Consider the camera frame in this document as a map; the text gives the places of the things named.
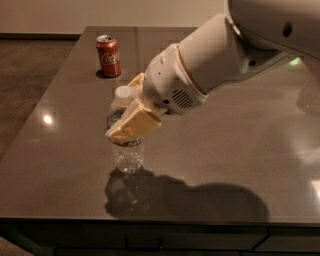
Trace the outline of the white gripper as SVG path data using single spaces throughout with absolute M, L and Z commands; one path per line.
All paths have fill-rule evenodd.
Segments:
M 143 87 L 144 95 L 169 113 L 183 115 L 204 104 L 208 95 L 192 80 L 183 62 L 178 44 L 171 44 L 138 74 L 128 87 Z M 139 99 L 120 105 L 114 102 L 107 117 L 105 135 L 126 144 L 152 133 L 161 119 Z

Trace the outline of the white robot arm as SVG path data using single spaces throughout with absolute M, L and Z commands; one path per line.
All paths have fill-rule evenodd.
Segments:
M 289 55 L 318 63 L 320 0 L 227 0 L 214 16 L 155 56 L 117 89 L 129 102 L 106 136 L 128 143 L 153 132 L 166 112 L 183 115 L 222 86 L 249 79 Z

